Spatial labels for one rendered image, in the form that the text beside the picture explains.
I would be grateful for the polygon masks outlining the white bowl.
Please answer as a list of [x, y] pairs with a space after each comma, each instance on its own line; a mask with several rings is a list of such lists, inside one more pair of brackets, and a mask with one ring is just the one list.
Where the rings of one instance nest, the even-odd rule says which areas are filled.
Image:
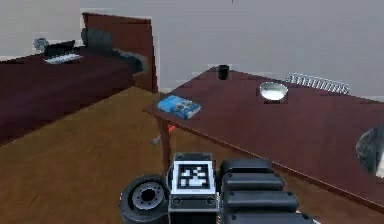
[[280, 83], [264, 82], [259, 87], [261, 96], [270, 101], [280, 101], [288, 93], [288, 88]]

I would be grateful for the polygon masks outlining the black laptop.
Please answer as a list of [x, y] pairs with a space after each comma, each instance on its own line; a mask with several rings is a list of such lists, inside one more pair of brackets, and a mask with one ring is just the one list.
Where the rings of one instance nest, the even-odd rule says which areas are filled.
[[43, 60], [48, 64], [62, 64], [78, 60], [81, 55], [74, 52], [75, 41], [49, 44], [44, 49]]

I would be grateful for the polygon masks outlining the dark red bed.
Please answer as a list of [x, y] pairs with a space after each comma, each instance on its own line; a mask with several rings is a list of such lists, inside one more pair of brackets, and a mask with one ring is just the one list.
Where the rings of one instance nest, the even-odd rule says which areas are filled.
[[81, 58], [48, 64], [43, 54], [0, 61], [0, 146], [130, 87], [158, 91], [149, 19], [84, 13], [84, 28], [110, 32], [113, 47], [138, 53], [146, 72], [123, 60], [78, 47]]

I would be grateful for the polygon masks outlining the black cup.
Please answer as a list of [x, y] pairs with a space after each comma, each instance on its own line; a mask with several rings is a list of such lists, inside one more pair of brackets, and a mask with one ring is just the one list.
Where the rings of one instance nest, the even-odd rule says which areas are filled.
[[219, 65], [217, 68], [218, 79], [226, 80], [229, 76], [229, 66], [228, 65]]

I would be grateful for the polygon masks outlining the dark grey round object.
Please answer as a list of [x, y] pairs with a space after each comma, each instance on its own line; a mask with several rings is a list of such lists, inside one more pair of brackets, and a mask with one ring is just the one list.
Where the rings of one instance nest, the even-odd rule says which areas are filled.
[[384, 179], [384, 124], [369, 129], [360, 137], [356, 153], [364, 170]]

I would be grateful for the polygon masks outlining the grey pillow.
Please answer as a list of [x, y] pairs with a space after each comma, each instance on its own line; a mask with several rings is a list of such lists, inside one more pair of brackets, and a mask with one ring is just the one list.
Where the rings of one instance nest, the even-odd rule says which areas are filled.
[[134, 73], [146, 72], [148, 70], [148, 61], [145, 56], [114, 48], [110, 32], [102, 29], [83, 28], [81, 30], [81, 38], [85, 48], [92, 52], [116, 57], [127, 62]]

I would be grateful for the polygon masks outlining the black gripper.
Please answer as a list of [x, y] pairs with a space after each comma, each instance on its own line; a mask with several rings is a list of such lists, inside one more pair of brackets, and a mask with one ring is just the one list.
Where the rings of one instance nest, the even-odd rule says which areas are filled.
[[168, 224], [169, 191], [158, 174], [133, 180], [120, 194], [123, 224]]

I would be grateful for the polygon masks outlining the dark red wooden table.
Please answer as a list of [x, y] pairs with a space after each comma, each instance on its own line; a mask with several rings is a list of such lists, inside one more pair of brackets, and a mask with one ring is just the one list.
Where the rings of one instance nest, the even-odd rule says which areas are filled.
[[200, 74], [173, 91], [200, 104], [189, 120], [148, 105], [163, 151], [171, 150], [167, 127], [174, 125], [384, 214], [384, 181], [366, 172], [356, 153], [360, 136], [384, 123], [384, 102], [289, 84], [282, 102], [268, 103], [259, 91], [264, 81], [237, 71], [226, 80], [214, 69]]

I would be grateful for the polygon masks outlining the blue box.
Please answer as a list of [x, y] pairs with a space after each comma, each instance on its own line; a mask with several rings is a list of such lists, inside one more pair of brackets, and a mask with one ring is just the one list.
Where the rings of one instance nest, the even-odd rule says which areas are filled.
[[201, 106], [191, 100], [169, 95], [161, 100], [157, 107], [167, 113], [171, 113], [183, 119], [190, 119], [201, 110]]

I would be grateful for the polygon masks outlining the small grey blue object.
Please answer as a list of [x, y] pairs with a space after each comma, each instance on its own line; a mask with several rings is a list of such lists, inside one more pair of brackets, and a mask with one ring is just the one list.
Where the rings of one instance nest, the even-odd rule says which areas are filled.
[[36, 50], [43, 51], [49, 45], [49, 42], [46, 38], [41, 37], [41, 38], [36, 38], [33, 41], [33, 45]]

